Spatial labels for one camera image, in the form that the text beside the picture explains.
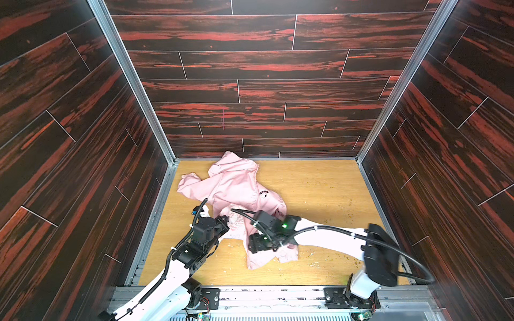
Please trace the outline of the pink zip-up jacket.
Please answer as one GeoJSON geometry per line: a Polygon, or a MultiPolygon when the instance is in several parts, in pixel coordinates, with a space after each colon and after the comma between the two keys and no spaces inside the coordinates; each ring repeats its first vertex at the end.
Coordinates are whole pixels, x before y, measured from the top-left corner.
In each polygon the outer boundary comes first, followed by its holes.
{"type": "Polygon", "coordinates": [[[203,201],[213,207],[213,216],[229,217],[230,231],[226,239],[241,239],[247,254],[247,266],[255,270],[273,259],[281,263],[298,260],[298,247],[285,246],[277,251],[260,251],[256,254],[248,249],[248,237],[257,232],[248,219],[232,212],[233,209],[265,211],[283,220],[287,213],[281,196],[264,187],[256,180],[259,164],[250,159],[242,159],[237,154],[226,151],[222,158],[208,171],[209,177],[200,179],[195,173],[183,175],[177,192],[189,199],[203,201]]]}

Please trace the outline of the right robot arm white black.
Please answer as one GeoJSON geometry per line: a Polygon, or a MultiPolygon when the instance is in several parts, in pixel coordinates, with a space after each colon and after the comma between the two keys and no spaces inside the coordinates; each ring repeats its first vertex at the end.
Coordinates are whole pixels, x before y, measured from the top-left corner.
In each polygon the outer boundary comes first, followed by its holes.
{"type": "Polygon", "coordinates": [[[253,254],[289,246],[315,246],[363,262],[362,269],[351,276],[346,287],[349,299],[369,300],[378,288],[397,286],[399,277],[424,284],[435,282],[426,266],[402,251],[376,224],[371,223],[366,229],[344,229],[294,215],[279,219],[264,211],[242,210],[240,214],[257,229],[249,236],[248,249],[253,254]]]}

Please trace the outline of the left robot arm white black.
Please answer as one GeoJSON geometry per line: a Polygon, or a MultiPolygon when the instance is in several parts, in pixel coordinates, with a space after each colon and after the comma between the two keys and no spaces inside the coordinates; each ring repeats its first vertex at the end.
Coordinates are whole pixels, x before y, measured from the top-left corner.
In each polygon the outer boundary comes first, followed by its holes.
{"type": "Polygon", "coordinates": [[[168,253],[163,271],[133,299],[96,320],[163,320],[186,308],[194,289],[184,286],[206,262],[220,238],[229,232],[229,218],[196,217],[186,236],[168,253]]]}

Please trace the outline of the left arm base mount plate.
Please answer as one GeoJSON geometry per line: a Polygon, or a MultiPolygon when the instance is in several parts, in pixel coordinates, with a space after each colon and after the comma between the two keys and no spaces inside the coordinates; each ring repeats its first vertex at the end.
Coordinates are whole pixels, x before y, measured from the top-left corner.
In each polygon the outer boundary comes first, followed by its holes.
{"type": "Polygon", "coordinates": [[[219,288],[200,287],[191,294],[190,303],[187,305],[188,310],[217,310],[220,303],[219,288]]]}

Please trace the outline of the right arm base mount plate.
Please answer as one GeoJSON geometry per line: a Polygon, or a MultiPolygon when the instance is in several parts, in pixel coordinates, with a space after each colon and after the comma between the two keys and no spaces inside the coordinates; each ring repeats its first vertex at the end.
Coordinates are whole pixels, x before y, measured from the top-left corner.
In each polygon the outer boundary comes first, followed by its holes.
{"type": "Polygon", "coordinates": [[[346,287],[324,288],[323,293],[325,296],[325,306],[328,309],[375,310],[381,308],[376,290],[372,292],[368,299],[352,294],[350,291],[347,291],[346,287]]]}

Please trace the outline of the aluminium front rail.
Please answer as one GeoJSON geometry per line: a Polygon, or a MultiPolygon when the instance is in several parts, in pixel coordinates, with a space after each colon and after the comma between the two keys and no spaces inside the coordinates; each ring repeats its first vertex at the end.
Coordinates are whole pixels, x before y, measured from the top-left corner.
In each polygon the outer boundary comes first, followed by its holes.
{"type": "MultiPolygon", "coordinates": [[[[217,310],[188,310],[187,306],[163,320],[446,320],[427,286],[380,288],[381,308],[328,309],[324,288],[342,286],[218,286],[217,310]]],[[[115,310],[143,287],[118,287],[106,309],[115,310]]]]}

